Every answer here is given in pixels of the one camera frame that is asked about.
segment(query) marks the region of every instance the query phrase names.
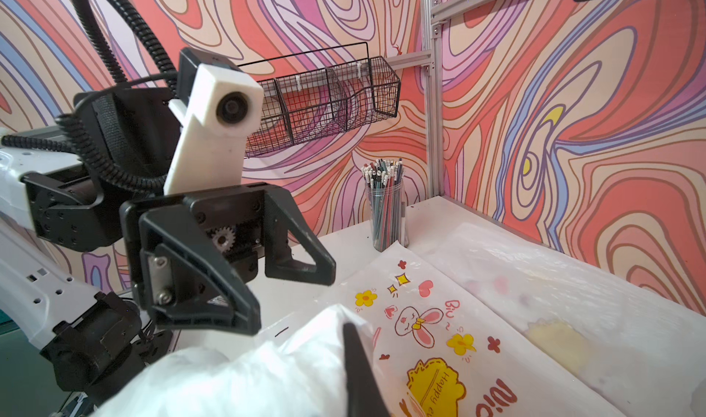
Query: swirly wall mural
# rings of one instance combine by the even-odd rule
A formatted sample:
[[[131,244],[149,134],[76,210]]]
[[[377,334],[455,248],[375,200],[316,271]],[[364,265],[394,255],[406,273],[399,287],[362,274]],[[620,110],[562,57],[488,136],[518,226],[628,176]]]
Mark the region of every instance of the swirly wall mural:
[[[705,0],[493,0],[443,51],[447,194],[704,314]]]
[[[419,0],[131,0],[174,62],[190,45],[235,63],[309,49],[367,42],[371,56],[396,56],[420,45]],[[93,0],[97,18],[126,74],[156,72],[132,32],[105,0]],[[0,125],[11,131],[52,125],[76,93],[111,85],[108,72],[78,24],[69,0],[0,0]],[[250,65],[257,79],[288,75],[361,58],[360,48]],[[402,157],[410,202],[426,199],[427,154],[421,71],[402,78],[397,118],[248,158],[244,181],[282,185],[323,235],[364,220],[360,167],[372,158]],[[66,271],[104,291],[130,286],[122,242],[76,253],[35,241]]]

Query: gear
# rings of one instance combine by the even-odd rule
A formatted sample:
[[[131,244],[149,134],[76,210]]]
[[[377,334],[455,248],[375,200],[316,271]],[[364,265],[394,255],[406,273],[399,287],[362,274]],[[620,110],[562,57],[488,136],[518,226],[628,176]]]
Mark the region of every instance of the gear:
[[[235,231],[231,227],[216,228],[211,233],[211,240],[219,252],[227,253],[235,244]]]

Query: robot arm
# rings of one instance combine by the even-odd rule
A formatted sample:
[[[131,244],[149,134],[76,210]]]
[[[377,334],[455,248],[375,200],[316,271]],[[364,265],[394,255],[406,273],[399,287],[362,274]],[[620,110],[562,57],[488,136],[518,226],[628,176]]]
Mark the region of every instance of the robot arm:
[[[5,223],[0,223],[0,275],[0,310],[38,349],[55,337],[57,324],[73,323],[90,309],[99,291],[67,275]]]
[[[147,35],[127,0],[111,1]],[[59,141],[63,152],[36,149],[56,143],[3,137],[0,211],[76,251],[124,236],[134,299],[160,328],[255,334],[260,309],[245,284],[259,257],[268,277],[325,285],[335,280],[335,262],[288,191],[240,184],[246,139],[260,126],[260,84],[227,59],[193,49],[182,51],[174,84],[166,53],[156,38],[147,40],[167,71],[77,96],[74,113],[57,117],[70,143]],[[171,90],[131,89],[155,79]],[[289,232],[315,264],[292,259]],[[52,362],[62,389],[100,404],[154,359],[132,343],[141,328],[134,304],[70,280],[1,224],[0,278],[0,308]],[[225,305],[213,303],[216,296]]]

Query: plastic bag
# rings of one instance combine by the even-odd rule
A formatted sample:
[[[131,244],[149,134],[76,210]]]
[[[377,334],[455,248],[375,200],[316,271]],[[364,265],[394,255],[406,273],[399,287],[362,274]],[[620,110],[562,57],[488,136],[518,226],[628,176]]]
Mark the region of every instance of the plastic bag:
[[[706,416],[706,317],[495,226],[424,257],[627,416]]]
[[[258,338],[287,339],[333,303],[375,329],[373,362],[383,395],[409,388],[406,399],[388,404],[396,416],[623,415],[399,243]]]
[[[332,306],[279,348],[266,342],[234,361],[203,348],[172,353],[146,368],[95,415],[344,417],[345,322],[357,326],[369,350],[370,325],[345,308]],[[395,394],[404,392],[398,388]],[[386,399],[397,404],[396,396]]]

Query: screw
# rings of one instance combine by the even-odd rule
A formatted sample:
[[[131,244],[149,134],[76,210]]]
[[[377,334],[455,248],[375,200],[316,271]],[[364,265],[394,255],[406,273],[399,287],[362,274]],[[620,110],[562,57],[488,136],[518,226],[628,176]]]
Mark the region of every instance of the screw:
[[[163,289],[157,293],[157,304],[165,306],[172,302],[172,292],[169,289]]]
[[[156,268],[164,268],[167,265],[167,259],[164,256],[157,256],[154,259],[154,266]]]

